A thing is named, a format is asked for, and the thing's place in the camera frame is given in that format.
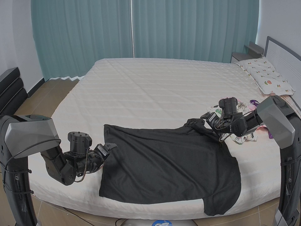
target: white wall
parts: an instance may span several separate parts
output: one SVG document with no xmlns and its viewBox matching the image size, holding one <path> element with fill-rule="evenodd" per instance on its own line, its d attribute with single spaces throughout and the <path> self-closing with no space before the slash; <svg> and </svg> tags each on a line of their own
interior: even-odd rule
<svg viewBox="0 0 301 226">
<path fill-rule="evenodd" d="M 301 55 L 301 0 L 260 0 L 256 43 L 271 36 Z"/>
<path fill-rule="evenodd" d="M 18 67 L 29 92 L 42 78 L 32 35 L 30 0 L 0 0 L 0 74 Z"/>
</svg>

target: pillowcase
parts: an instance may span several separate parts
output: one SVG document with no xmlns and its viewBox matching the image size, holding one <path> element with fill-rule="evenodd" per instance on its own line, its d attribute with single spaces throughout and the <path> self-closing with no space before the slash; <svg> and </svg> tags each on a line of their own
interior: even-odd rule
<svg viewBox="0 0 301 226">
<path fill-rule="evenodd" d="M 258 87 L 266 95 L 273 93 L 278 96 L 293 95 L 295 92 L 287 79 L 276 71 L 266 57 L 242 60 L 236 64 L 254 78 Z"/>
</svg>

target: fitted sheet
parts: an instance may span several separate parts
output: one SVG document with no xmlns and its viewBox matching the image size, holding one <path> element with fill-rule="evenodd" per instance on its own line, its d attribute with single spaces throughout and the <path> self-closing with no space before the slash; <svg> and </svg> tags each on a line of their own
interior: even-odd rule
<svg viewBox="0 0 301 226">
<path fill-rule="evenodd" d="M 90 134 L 92 149 L 104 143 L 103 125 L 128 128 L 179 128 L 199 118 L 221 98 L 248 102 L 266 98 L 238 65 L 178 59 L 102 59 L 70 91 L 52 118 L 63 151 L 67 134 Z M 241 194 L 225 215 L 239 213 L 280 195 L 280 153 L 265 129 L 258 141 L 238 145 L 226 140 L 241 172 Z M 194 219 L 208 217 L 202 199 L 159 204 L 132 204 L 98 196 L 102 170 L 81 183 L 64 186 L 48 176 L 40 154 L 29 156 L 30 186 L 41 200 L 109 217 L 141 219 Z"/>
</svg>

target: curtain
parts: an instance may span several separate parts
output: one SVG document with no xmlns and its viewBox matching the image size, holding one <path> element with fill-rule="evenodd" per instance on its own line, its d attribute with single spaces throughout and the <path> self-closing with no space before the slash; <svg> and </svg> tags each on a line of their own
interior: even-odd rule
<svg viewBox="0 0 301 226">
<path fill-rule="evenodd" d="M 259 0 L 132 0 L 134 54 L 229 63 L 255 42 Z"/>
<path fill-rule="evenodd" d="M 45 80 L 83 76 L 102 58 L 133 57 L 130 0 L 31 0 Z"/>
</svg>

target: black t-shirt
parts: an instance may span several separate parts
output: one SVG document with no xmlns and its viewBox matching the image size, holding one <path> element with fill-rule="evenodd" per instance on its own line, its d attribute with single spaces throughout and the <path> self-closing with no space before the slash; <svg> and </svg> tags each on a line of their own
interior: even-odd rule
<svg viewBox="0 0 301 226">
<path fill-rule="evenodd" d="M 238 163 L 204 120 L 177 129 L 129 129 L 104 125 L 116 143 L 103 167 L 99 195 L 153 204 L 203 199 L 209 216 L 224 214 L 241 191 Z"/>
</svg>

